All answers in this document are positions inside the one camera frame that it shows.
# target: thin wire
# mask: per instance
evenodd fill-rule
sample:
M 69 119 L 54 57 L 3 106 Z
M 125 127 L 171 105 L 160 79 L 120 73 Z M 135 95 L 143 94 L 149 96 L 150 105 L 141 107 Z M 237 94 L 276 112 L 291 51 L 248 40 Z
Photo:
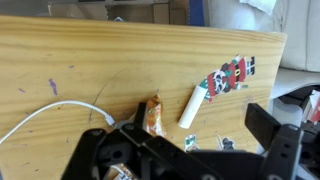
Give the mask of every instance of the thin wire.
M 98 111 L 99 113 L 103 114 L 105 116 L 105 120 L 107 121 L 107 123 L 111 126 L 114 123 L 113 118 L 107 114 L 105 111 L 103 111 L 102 109 L 93 106 L 91 104 L 85 103 L 85 102 L 80 102 L 80 101 L 73 101 L 73 100 L 66 100 L 66 101 L 58 101 L 52 104 L 49 104 L 47 106 L 44 106 L 40 109 L 38 109 L 37 111 L 33 112 L 32 114 L 30 114 L 28 117 L 26 117 L 25 119 L 23 119 L 18 125 L 16 125 L 16 127 L 14 127 L 11 131 L 9 131 L 3 138 L 1 138 L 0 140 L 0 144 L 3 143 L 3 141 L 5 141 L 12 133 L 14 133 L 20 126 L 22 126 L 24 123 L 26 123 L 29 119 L 31 119 L 33 116 L 39 114 L 40 112 L 49 109 L 53 106 L 57 106 L 57 105 L 61 105 L 61 104 L 75 104 L 75 105 L 80 105 L 80 106 L 85 106 L 91 109 L 94 109 L 96 111 Z
M 118 166 L 111 166 L 112 168 L 116 169 L 120 174 L 124 174 L 125 173 L 122 171 L 122 169 L 120 169 Z

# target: white cord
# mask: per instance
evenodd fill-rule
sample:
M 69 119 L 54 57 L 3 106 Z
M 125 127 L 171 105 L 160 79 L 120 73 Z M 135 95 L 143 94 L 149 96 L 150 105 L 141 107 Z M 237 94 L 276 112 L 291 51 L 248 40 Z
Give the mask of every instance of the white cord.
M 111 166 L 112 168 L 116 169 L 120 174 L 124 174 L 125 173 L 122 171 L 122 169 L 120 169 L 118 166 Z
M 114 123 L 113 118 L 109 114 L 107 114 L 102 109 L 100 109 L 100 108 L 98 108 L 96 106 L 93 106 L 91 104 L 80 102 L 80 101 L 73 101 L 73 100 L 58 101 L 58 102 L 49 104 L 47 106 L 44 106 L 44 107 L 38 109 L 37 111 L 33 112 L 32 114 L 30 114 L 28 117 L 26 117 L 24 120 L 22 120 L 16 127 L 14 127 L 10 132 L 8 132 L 3 138 L 1 138 L 0 144 L 2 144 L 3 141 L 5 141 L 12 133 L 14 133 L 20 126 L 22 126 L 24 123 L 26 123 L 33 116 L 39 114 L 40 112 L 42 112 L 42 111 L 44 111 L 46 109 L 49 109 L 49 108 L 51 108 L 53 106 L 57 106 L 57 105 L 61 105 L 61 104 L 76 104 L 76 105 L 80 105 L 80 106 L 85 106 L 85 107 L 91 108 L 91 109 L 96 110 L 96 111 L 100 112 L 101 114 L 103 114 L 105 116 L 105 119 L 106 119 L 107 123 L 110 126 Z

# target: blue ink mark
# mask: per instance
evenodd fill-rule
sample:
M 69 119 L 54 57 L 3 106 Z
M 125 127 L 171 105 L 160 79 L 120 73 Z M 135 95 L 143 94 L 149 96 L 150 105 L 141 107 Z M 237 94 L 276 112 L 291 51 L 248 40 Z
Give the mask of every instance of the blue ink mark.
M 57 85 L 56 85 L 56 83 L 55 82 L 53 82 L 53 80 L 52 79 L 49 79 L 49 83 L 50 83 L 50 86 L 52 87 L 52 89 L 53 89 L 53 93 L 54 93 L 54 95 L 58 95 L 58 92 L 57 92 Z
M 26 91 L 22 88 L 19 88 L 19 91 L 22 92 L 22 93 L 26 93 Z

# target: white tube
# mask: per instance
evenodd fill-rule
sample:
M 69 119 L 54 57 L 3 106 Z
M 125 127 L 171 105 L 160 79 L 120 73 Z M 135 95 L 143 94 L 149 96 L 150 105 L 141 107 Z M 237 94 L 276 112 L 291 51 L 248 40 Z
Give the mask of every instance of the white tube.
M 201 103 L 207 93 L 207 89 L 196 86 L 194 89 L 192 96 L 188 102 L 186 109 L 184 110 L 180 121 L 179 126 L 185 129 L 189 129 L 194 117 L 196 116 L 198 109 L 201 106 Z

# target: plywood surface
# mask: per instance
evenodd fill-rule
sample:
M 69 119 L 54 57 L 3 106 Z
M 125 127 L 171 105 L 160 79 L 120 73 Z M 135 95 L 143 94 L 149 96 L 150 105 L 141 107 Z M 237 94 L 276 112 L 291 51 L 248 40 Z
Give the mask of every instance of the plywood surface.
M 0 17 L 0 136 L 28 113 L 79 100 L 128 119 L 157 90 L 168 140 L 183 148 L 196 133 L 202 149 L 229 137 L 238 149 L 257 142 L 244 126 L 246 104 L 266 107 L 285 35 L 209 28 L 65 19 Z M 204 101 L 190 129 L 177 122 L 195 85 L 235 57 L 256 57 L 249 88 Z M 57 95 L 49 80 L 54 81 Z M 83 131 L 108 130 L 90 109 L 62 105 L 22 126 L 0 145 L 4 179 L 59 179 Z

